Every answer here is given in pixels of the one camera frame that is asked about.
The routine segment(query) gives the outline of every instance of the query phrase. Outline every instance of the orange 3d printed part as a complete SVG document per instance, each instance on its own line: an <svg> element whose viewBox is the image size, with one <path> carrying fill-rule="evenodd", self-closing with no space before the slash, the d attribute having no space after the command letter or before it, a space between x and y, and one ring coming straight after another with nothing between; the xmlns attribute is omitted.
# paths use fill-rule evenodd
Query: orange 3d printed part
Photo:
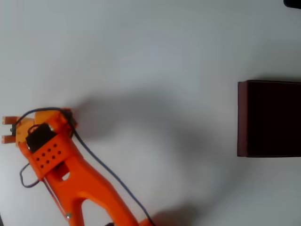
<svg viewBox="0 0 301 226"><path fill-rule="evenodd" d="M25 118L33 112L34 119ZM33 185L24 186L44 182L70 226L84 226L81 205L86 199L106 209L117 226L154 225L147 213L149 219L138 223L113 186L83 158L72 135L90 150L75 130L70 109L36 109L22 117L3 117L2 124L12 125L12 135L2 136L2 143L16 143L38 177Z"/></svg>

